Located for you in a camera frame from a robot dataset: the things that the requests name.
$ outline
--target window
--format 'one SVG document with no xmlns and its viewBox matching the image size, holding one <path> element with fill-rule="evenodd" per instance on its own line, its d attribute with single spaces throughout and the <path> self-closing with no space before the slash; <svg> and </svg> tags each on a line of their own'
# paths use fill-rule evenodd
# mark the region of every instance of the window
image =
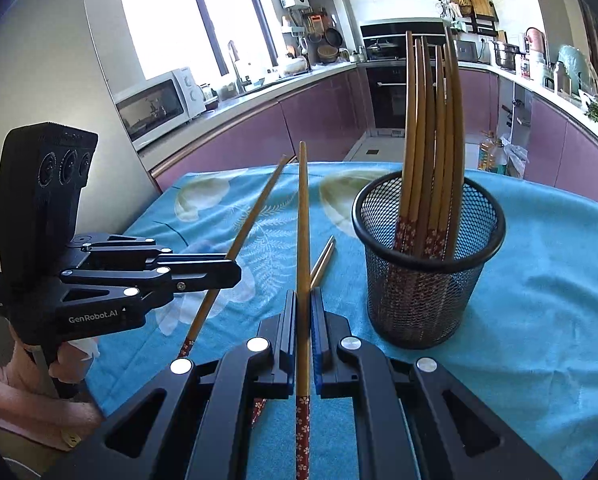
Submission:
<svg viewBox="0 0 598 480">
<path fill-rule="evenodd" d="M 122 0 L 146 79 L 189 66 L 198 84 L 232 72 L 228 42 L 242 76 L 265 73 L 277 53 L 259 0 Z"/>
</svg>

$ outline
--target window frame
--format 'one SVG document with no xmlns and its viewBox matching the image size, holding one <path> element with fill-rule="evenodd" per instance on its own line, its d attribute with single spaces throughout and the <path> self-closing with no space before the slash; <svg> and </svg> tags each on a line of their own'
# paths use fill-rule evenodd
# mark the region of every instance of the window frame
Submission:
<svg viewBox="0 0 598 480">
<path fill-rule="evenodd" d="M 259 22 L 259 27 L 261 28 L 261 32 L 263 33 L 266 48 L 268 49 L 268 56 L 270 57 L 270 62 L 272 63 L 272 66 L 278 66 L 277 57 L 279 54 L 277 53 L 277 49 L 275 48 L 275 43 L 272 39 L 270 28 L 268 27 L 266 15 L 264 14 L 263 6 L 261 5 L 261 0 L 251 1 L 252 6 L 255 10 L 255 14 L 257 16 L 257 21 Z M 208 7 L 205 4 L 205 0 L 196 0 L 196 2 L 197 7 L 199 8 L 199 14 L 201 15 L 201 20 L 204 23 L 205 33 L 210 42 L 210 47 L 212 48 L 213 54 L 215 55 L 215 61 L 217 62 L 219 73 L 220 75 L 224 76 L 229 73 L 229 70 L 228 65 L 225 62 L 225 58 L 221 53 L 221 47 L 217 39 L 217 34 L 215 33 L 215 26 L 213 24 L 213 20 L 210 18 L 210 13 L 208 12 Z"/>
</svg>

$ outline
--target blue tablecloth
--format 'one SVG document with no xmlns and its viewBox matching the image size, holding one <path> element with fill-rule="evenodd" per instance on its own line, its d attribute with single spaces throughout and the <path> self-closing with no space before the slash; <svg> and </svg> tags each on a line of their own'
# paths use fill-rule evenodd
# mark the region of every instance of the blue tablecloth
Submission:
<svg viewBox="0 0 598 480">
<path fill-rule="evenodd" d="M 330 235 L 337 249 L 322 284 L 327 310 L 348 317 L 352 332 L 388 356 L 438 359 L 488 404 L 565 480 L 580 480 L 598 457 L 598 204 L 506 176 L 468 172 L 500 202 L 508 232 L 484 267 L 457 333 L 425 352 L 382 341 L 365 312 L 365 261 L 350 222 L 361 188 L 394 164 L 311 164 L 311 254 Z M 133 224 L 175 252 L 224 252 L 272 168 L 189 174 Z M 295 286 L 297 165 L 288 166 L 237 261 L 243 278 L 221 292 L 191 355 L 219 358 L 278 313 Z M 179 296 L 148 314 L 143 328 L 104 336 L 87 377 L 111 413 L 173 359 L 202 293 Z M 295 402 L 268 404 L 253 431 L 248 478 L 295 476 Z M 311 477 L 358 476 L 348 399 L 313 397 Z"/>
</svg>

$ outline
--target camera lens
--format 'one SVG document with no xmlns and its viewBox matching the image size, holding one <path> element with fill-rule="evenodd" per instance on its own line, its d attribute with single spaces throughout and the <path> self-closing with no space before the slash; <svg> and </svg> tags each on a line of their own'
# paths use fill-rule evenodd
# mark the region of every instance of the camera lens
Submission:
<svg viewBox="0 0 598 480">
<path fill-rule="evenodd" d="M 61 171 L 59 172 L 59 179 L 62 184 L 67 184 L 72 179 L 74 173 L 74 165 L 77 162 L 77 152 L 74 150 L 68 152 L 61 161 Z"/>
<path fill-rule="evenodd" d="M 39 184 L 41 184 L 41 187 L 50 184 L 56 165 L 57 160 L 54 153 L 48 153 L 44 156 L 44 160 L 42 160 L 41 166 L 39 167 Z"/>
<path fill-rule="evenodd" d="M 88 170 L 90 169 L 90 153 L 86 153 L 81 157 L 81 162 L 79 164 L 79 174 L 80 176 L 86 176 L 88 174 Z"/>
</svg>

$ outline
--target microwave oven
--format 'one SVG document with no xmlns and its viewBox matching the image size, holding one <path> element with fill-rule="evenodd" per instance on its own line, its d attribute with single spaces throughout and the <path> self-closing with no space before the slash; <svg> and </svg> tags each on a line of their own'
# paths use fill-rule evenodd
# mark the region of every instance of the microwave oven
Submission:
<svg viewBox="0 0 598 480">
<path fill-rule="evenodd" d="M 204 93 L 188 67 L 148 79 L 113 99 L 137 150 L 205 111 Z"/>
</svg>

